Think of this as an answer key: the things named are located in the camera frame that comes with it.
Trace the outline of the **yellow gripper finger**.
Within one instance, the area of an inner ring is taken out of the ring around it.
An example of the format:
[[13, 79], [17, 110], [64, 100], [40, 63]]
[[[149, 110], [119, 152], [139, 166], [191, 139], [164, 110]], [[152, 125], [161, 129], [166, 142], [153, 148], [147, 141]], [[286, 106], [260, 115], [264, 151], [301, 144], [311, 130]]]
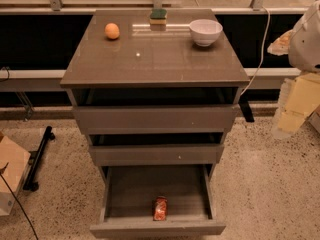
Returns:
[[292, 136], [304, 123], [304, 118], [295, 113], [285, 110], [293, 81], [285, 79], [280, 88], [277, 109], [272, 119], [271, 133], [275, 139], [286, 139]]
[[320, 75], [308, 73], [297, 77], [292, 84], [285, 111], [308, 117], [320, 106]]

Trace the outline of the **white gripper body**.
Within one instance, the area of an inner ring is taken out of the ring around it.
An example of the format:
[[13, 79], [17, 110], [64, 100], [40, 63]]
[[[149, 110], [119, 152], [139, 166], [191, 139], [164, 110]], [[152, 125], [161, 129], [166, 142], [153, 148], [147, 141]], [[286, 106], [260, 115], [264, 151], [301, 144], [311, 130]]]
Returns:
[[288, 30], [272, 42], [267, 48], [267, 52], [272, 55], [282, 56], [289, 52], [290, 38], [292, 31]]

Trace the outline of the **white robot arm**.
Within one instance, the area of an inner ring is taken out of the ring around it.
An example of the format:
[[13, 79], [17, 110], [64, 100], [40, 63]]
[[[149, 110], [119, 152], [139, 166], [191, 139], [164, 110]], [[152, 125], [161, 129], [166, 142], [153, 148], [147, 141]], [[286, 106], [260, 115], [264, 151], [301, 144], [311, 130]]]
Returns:
[[272, 55], [287, 55], [292, 67], [301, 71], [281, 85], [272, 134], [285, 139], [295, 134], [320, 106], [320, 1], [316, 0], [292, 30], [267, 48]]

